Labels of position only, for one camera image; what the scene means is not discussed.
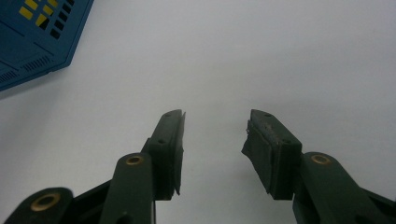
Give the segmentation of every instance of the yellow marking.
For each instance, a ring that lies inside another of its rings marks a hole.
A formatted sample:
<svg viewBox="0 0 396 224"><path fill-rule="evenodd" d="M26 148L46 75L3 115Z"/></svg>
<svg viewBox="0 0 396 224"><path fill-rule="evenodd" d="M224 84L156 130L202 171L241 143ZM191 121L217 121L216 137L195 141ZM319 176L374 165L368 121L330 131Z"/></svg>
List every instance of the yellow marking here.
<svg viewBox="0 0 396 224"><path fill-rule="evenodd" d="M40 14L37 18L37 20L35 21L35 25L36 26L40 26L41 24L43 24L44 21L47 20L47 17L44 16L43 14Z"/></svg>
<svg viewBox="0 0 396 224"><path fill-rule="evenodd" d="M32 10L36 10L38 6L34 0L25 0L25 4L28 5Z"/></svg>
<svg viewBox="0 0 396 224"><path fill-rule="evenodd" d="M53 10L50 7L48 7L47 5L44 5L43 11L45 13L47 13L49 16L51 16L53 14Z"/></svg>
<svg viewBox="0 0 396 224"><path fill-rule="evenodd" d="M28 19L28 20L31 20L32 17L33 17L33 13L32 13L31 11L29 11L26 7L21 7L21 9L20 9L20 14L21 14L24 18L26 18L26 19Z"/></svg>
<svg viewBox="0 0 396 224"><path fill-rule="evenodd" d="M56 0L47 0L53 7L58 6L58 2Z"/></svg>

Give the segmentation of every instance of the white table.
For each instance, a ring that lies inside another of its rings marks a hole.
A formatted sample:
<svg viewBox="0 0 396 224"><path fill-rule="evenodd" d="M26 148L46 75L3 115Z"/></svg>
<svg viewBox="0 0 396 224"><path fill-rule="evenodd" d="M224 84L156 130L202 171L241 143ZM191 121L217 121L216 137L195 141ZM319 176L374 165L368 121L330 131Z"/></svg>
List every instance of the white table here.
<svg viewBox="0 0 396 224"><path fill-rule="evenodd" d="M252 108L394 200L396 3L327 2L96 0L68 68L0 92L0 221L107 181L177 108L181 196L158 223L295 223L240 152Z"/></svg>

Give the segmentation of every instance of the screw hole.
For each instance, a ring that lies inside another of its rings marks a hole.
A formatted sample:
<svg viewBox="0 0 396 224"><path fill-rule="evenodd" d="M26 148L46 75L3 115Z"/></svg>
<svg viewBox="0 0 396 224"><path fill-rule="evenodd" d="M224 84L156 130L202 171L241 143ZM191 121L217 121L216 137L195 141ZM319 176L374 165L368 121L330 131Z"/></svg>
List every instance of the screw hole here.
<svg viewBox="0 0 396 224"><path fill-rule="evenodd" d="M41 212L51 208L57 202L61 200L60 193L49 193L45 194L38 199L36 199L30 206L32 211Z"/></svg>
<svg viewBox="0 0 396 224"><path fill-rule="evenodd" d="M137 164L142 163L142 162L143 162L143 158L139 157L139 156L133 156L133 157L130 157L130 158L128 158L126 160L126 163L128 165L137 165Z"/></svg>
<svg viewBox="0 0 396 224"><path fill-rule="evenodd" d="M322 155L314 155L311 157L311 160L321 165L328 165L332 163L332 161L329 158Z"/></svg>

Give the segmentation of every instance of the blue plastic box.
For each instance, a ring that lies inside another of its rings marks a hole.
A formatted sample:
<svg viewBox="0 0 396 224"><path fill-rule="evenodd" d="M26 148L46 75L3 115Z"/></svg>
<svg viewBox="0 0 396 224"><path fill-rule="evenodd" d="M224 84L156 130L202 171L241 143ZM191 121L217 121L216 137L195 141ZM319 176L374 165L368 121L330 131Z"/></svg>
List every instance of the blue plastic box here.
<svg viewBox="0 0 396 224"><path fill-rule="evenodd" d="M0 91L68 66L93 0L0 0Z"/></svg>

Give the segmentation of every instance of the ventilation slot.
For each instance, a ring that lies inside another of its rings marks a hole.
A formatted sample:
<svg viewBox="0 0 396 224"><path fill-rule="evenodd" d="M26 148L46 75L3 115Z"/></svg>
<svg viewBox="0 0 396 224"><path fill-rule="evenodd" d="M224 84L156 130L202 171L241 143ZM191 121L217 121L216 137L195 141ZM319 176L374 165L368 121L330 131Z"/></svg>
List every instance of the ventilation slot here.
<svg viewBox="0 0 396 224"><path fill-rule="evenodd" d="M3 75L0 76L0 83L2 82L7 82L11 80L12 78L18 77L18 74L15 74L13 71L9 71L4 73Z"/></svg>
<svg viewBox="0 0 396 224"><path fill-rule="evenodd" d="M37 60L34 60L32 62L29 62L29 63L23 65L22 68L28 72L31 72L31 71L36 70L37 68L40 68L48 63L50 63L50 59L47 56L44 56L42 58L39 58Z"/></svg>

